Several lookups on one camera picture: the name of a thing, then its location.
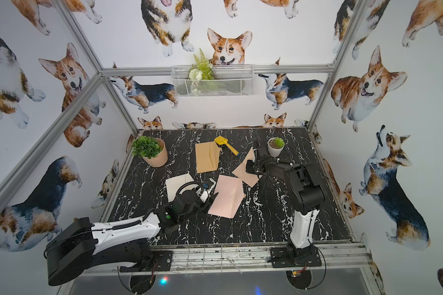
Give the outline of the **cream letter paper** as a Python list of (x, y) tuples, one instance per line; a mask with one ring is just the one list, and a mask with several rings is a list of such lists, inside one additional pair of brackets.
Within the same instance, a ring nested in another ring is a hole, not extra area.
[(247, 153), (245, 159), (240, 163), (239, 166), (232, 172), (236, 177), (241, 179), (244, 183), (246, 183), (249, 187), (253, 188), (259, 181), (259, 177), (256, 174), (250, 174), (246, 172), (247, 161), (254, 160), (254, 151), (253, 147)]

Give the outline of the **white cream envelope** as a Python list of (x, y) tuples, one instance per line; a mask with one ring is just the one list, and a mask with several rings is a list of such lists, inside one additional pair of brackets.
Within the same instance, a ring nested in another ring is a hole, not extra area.
[(181, 186), (192, 181), (194, 181), (194, 179), (189, 173), (167, 179), (166, 189), (168, 202), (174, 201), (177, 191)]

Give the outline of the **pink envelope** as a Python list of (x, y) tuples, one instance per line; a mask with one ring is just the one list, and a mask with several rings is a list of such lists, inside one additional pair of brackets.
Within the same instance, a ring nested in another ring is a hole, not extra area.
[(242, 180), (220, 175), (215, 187), (215, 193), (217, 196), (208, 214), (233, 219), (245, 198)]

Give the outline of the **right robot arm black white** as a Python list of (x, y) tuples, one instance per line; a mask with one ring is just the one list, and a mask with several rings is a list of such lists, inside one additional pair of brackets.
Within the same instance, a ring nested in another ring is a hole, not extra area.
[(298, 264), (314, 252), (313, 229), (326, 200), (326, 190), (320, 174), (310, 163), (300, 164), (271, 156), (267, 149), (253, 149), (254, 159), (248, 160), (246, 172), (257, 177), (275, 177), (284, 182), (289, 203), (294, 209), (294, 225), (284, 257)]

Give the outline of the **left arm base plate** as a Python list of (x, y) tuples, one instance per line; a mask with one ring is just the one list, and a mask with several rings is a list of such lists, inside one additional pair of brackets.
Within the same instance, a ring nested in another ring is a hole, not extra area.
[(173, 251), (156, 251), (149, 256), (144, 256), (142, 260), (132, 267), (119, 267), (122, 273), (128, 272), (154, 272), (171, 270)]

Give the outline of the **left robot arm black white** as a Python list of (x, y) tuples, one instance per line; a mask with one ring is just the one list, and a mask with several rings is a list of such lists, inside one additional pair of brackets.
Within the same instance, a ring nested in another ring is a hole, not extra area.
[(172, 202), (141, 217), (115, 222), (78, 219), (45, 249), (48, 284), (63, 285), (106, 264), (119, 264), (120, 272), (130, 273), (170, 270), (172, 251), (154, 251), (149, 241), (175, 231), (198, 212), (208, 212), (217, 194), (202, 184), (195, 186), (182, 186)]

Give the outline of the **brown kraft envelope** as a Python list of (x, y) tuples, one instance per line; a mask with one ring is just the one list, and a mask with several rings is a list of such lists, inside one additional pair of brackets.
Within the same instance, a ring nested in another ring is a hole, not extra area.
[(195, 144), (197, 173), (216, 171), (221, 150), (215, 141)]

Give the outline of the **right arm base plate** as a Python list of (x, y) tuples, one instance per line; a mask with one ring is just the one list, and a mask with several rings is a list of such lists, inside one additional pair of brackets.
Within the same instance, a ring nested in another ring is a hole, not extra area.
[(275, 269), (322, 266), (321, 255), (314, 245), (302, 249), (287, 245), (285, 247), (271, 248), (269, 252), (268, 263), (271, 263)]

